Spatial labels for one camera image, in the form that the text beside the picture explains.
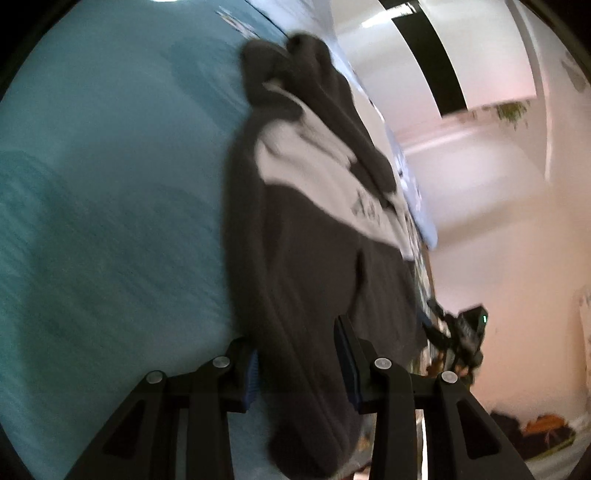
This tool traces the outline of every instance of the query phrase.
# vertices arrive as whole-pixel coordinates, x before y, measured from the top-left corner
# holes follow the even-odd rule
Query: silver bolt
[[[230,365],[230,359],[227,356],[217,356],[213,359],[215,368],[226,368],[228,365]]]
[[[164,378],[164,374],[160,370],[154,370],[146,375],[146,382],[150,384],[160,383]]]
[[[387,358],[378,358],[374,362],[374,365],[378,367],[380,370],[387,370],[392,366],[392,362]]]
[[[441,374],[441,378],[446,383],[456,383],[457,382],[457,375],[454,372],[450,372],[449,370],[443,372]]]

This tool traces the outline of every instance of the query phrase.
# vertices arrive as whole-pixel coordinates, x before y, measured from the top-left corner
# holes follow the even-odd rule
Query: black panel
[[[391,4],[395,6],[398,2],[380,0],[380,3],[388,9],[392,8]],[[445,115],[465,110],[464,94],[439,36],[418,1],[404,3],[415,10],[415,13],[393,18],[392,21],[423,71],[439,113]]]

